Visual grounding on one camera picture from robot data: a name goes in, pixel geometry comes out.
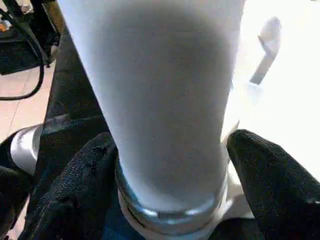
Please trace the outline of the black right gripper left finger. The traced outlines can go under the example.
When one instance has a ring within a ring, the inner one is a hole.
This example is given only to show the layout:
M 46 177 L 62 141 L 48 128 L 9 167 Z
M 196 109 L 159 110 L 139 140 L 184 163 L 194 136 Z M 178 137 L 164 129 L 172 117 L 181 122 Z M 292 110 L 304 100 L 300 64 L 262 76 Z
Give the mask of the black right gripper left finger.
M 118 151 L 108 132 L 88 141 L 26 215 L 21 240 L 99 240 Z

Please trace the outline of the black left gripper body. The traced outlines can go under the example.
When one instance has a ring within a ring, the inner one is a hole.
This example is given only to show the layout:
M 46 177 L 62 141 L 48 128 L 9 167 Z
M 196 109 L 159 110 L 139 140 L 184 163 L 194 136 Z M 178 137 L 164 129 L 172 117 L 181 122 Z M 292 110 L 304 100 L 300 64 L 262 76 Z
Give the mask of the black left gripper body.
M 7 240 L 27 201 L 36 158 L 33 138 L 16 131 L 0 143 L 0 238 Z

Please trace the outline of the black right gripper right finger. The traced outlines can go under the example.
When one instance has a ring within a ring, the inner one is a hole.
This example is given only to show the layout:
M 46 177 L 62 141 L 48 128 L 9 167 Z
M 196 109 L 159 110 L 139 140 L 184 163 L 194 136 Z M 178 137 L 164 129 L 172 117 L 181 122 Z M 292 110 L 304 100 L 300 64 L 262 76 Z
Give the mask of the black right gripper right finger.
M 320 238 L 320 183 L 279 145 L 248 130 L 227 151 L 266 240 Z

